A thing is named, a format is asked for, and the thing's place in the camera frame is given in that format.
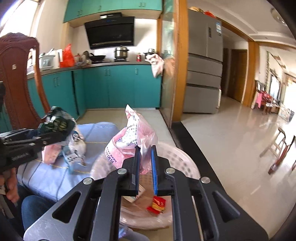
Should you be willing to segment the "person's left hand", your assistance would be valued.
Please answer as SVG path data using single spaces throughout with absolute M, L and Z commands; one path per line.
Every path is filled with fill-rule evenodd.
M 19 200 L 18 194 L 18 181 L 16 178 L 16 168 L 10 169 L 10 177 L 5 179 L 3 175 L 1 175 L 1 186 L 6 184 L 8 187 L 8 191 L 6 191 L 6 197 L 13 203 L 16 203 Z

